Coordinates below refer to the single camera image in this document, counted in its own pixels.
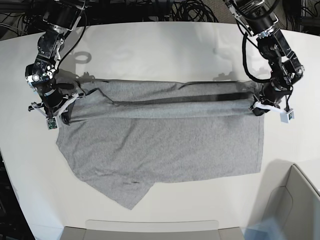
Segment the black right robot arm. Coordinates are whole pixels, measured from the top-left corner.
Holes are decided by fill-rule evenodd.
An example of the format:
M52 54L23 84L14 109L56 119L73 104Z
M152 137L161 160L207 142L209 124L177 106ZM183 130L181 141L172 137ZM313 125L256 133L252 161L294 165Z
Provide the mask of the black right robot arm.
M83 94L74 91L72 83L58 83L56 74L64 57L60 52L66 38L81 18L86 17L86 0L52 0L43 16L47 30L37 42L37 56L33 64L25 68L25 80L37 92L41 102L33 102L29 111L39 111L46 120L48 129L58 129L62 115Z

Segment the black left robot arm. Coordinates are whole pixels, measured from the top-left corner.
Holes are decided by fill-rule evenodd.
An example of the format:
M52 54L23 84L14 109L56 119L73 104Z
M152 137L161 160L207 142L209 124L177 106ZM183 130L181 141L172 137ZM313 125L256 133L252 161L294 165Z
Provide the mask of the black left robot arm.
M274 11L279 1L267 6L263 0L226 0L225 5L237 24L245 29L242 39L242 65L246 75L255 83L261 84L250 110L255 116L262 116L269 111L278 111L293 118L293 110L287 105L281 110L282 98L290 99L297 83L304 74L304 67L295 52L289 46L281 30L276 27L278 18ZM268 61L271 76L259 79L250 74L247 65L246 45L248 37L257 37L257 49Z

